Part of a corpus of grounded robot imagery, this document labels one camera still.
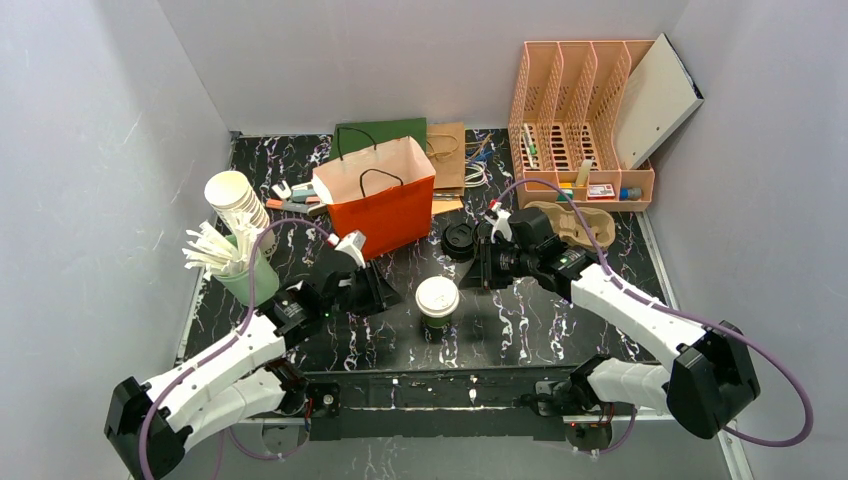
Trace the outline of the single white cup lid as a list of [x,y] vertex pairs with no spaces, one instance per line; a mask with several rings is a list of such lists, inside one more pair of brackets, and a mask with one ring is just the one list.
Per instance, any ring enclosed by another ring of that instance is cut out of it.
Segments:
[[460,293],[451,279],[432,276],[417,287],[415,301],[419,311],[426,318],[444,320],[458,308]]

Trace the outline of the orange paper bag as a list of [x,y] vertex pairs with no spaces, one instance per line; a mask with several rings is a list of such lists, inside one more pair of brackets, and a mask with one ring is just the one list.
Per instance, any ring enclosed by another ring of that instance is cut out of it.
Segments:
[[365,236],[372,260],[429,235],[435,170],[407,136],[349,152],[312,170],[335,232]]

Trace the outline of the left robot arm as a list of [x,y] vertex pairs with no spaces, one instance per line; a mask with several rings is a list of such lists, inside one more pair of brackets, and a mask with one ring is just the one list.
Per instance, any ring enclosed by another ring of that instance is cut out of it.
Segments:
[[286,353],[339,314],[368,316],[402,303],[372,262],[289,280],[238,327],[183,364],[111,395],[104,435],[134,479],[161,479],[202,440],[293,396],[317,406]]

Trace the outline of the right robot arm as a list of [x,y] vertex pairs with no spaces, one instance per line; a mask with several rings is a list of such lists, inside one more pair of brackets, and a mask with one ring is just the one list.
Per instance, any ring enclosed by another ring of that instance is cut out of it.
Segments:
[[461,288],[498,290],[531,277],[545,290],[622,330],[654,357],[652,364],[596,355],[568,379],[534,394],[545,413],[626,403],[667,412],[689,433],[714,437],[761,393],[740,330],[693,325],[642,303],[636,289],[604,271],[599,256],[569,246],[537,208],[497,211],[472,230],[473,263]]

